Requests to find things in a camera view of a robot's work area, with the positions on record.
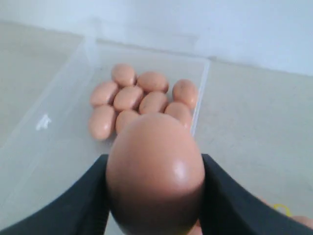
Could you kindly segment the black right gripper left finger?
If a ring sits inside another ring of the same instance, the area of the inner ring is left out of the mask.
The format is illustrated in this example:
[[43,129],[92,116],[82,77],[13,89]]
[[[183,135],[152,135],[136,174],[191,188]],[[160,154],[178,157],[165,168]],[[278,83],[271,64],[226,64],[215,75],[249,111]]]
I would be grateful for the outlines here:
[[86,173],[57,199],[1,230],[2,235],[102,235],[109,206],[105,170],[108,155],[101,155]]

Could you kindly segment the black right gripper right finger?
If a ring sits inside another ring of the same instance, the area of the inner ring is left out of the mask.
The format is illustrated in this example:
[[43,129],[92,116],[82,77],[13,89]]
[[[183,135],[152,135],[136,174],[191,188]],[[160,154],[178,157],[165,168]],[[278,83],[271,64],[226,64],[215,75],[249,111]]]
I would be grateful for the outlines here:
[[263,203],[208,154],[199,221],[204,235],[311,235],[312,229]]

